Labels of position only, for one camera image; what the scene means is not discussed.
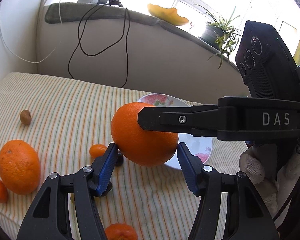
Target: camera lens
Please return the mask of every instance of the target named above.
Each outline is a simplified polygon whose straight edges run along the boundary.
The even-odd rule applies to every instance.
[[[262,45],[261,45],[261,42],[260,40],[253,36],[252,39],[251,39],[251,46],[254,50],[254,52],[257,54],[257,55],[260,55],[261,52],[262,52]]]
[[[240,71],[243,76],[247,74],[246,66],[242,62],[240,63]]]
[[[250,50],[246,49],[243,56],[244,56],[244,60],[247,64],[248,68],[253,69],[254,68],[254,58],[253,58]]]

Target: potted plant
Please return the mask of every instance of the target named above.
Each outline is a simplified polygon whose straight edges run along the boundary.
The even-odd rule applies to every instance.
[[[236,46],[238,45],[239,37],[240,37],[240,31],[238,28],[235,28],[230,23],[240,17],[240,15],[232,18],[235,8],[230,16],[229,19],[224,18],[219,13],[211,13],[206,8],[201,6],[200,4],[197,4],[203,9],[205,9],[207,12],[205,14],[209,15],[212,19],[212,22],[206,22],[206,29],[199,37],[200,39],[204,40],[206,43],[214,47],[215,49],[219,50],[220,52],[212,55],[220,55],[220,65],[219,68],[222,65],[223,58],[226,56],[229,59],[230,54],[235,50]]]

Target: floral plate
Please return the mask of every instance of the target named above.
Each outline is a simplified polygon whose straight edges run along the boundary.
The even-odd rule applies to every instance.
[[[154,106],[189,106],[178,98],[163,94],[146,95],[141,97],[138,102],[144,102]],[[179,143],[185,142],[192,155],[198,156],[203,163],[208,160],[212,149],[211,137],[194,137],[191,134],[186,133],[178,133],[178,135]],[[177,170],[181,170],[177,158],[177,152],[165,163],[165,165]]]

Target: spider plant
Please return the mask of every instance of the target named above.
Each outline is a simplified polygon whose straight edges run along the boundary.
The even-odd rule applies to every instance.
[[[230,24],[234,19],[237,19],[238,17],[240,17],[240,15],[238,15],[238,16],[232,18],[237,5],[234,6],[234,10],[232,11],[232,14],[229,19],[224,18],[220,13],[211,13],[205,7],[201,6],[200,4],[196,4],[196,5],[199,5],[200,7],[205,9],[207,12],[204,14],[207,14],[211,17],[212,22],[207,22],[207,26],[214,26],[214,27],[220,28],[224,33],[223,36],[219,36],[215,32],[217,35],[217,39],[216,39],[215,43],[218,44],[220,52],[218,52],[208,58],[208,60],[209,60],[213,56],[220,55],[220,65],[219,65],[219,68],[220,68],[224,57],[227,57],[229,60],[230,54],[236,49],[236,47],[238,45],[238,41],[239,41],[239,37],[240,37],[240,30]]]

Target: white cable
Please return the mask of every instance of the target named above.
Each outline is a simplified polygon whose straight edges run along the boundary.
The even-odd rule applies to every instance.
[[[61,13],[60,13],[60,3],[61,3],[61,0],[59,0],[59,18],[60,18],[60,25],[62,25]],[[38,62],[32,62],[32,61],[29,61],[29,60],[26,60],[26,59],[23,59],[23,58],[19,57],[18,55],[14,54],[14,53],[11,51],[11,49],[9,49],[9,47],[8,47],[7,44],[5,43],[4,38],[3,38],[3,35],[2,35],[1,24],[0,24],[0,37],[1,37],[1,40],[2,40],[3,44],[5,45],[5,47],[6,47],[6,48],[8,49],[8,51],[10,51],[13,55],[15,55],[16,57],[18,57],[18,58],[20,58],[20,59],[22,59],[22,60],[24,60],[24,61],[26,61],[26,62],[34,63],[34,64],[37,64],[37,63],[40,63],[40,62],[44,61],[47,57],[49,57],[49,56],[56,50],[56,48],[57,48],[57,47],[60,45],[60,43],[61,43],[61,41],[60,41],[59,44],[58,44],[58,46],[56,46],[56,47],[53,49],[53,51],[50,52],[50,54],[49,54],[47,57],[45,57],[43,60],[40,60],[40,61],[38,61]]]

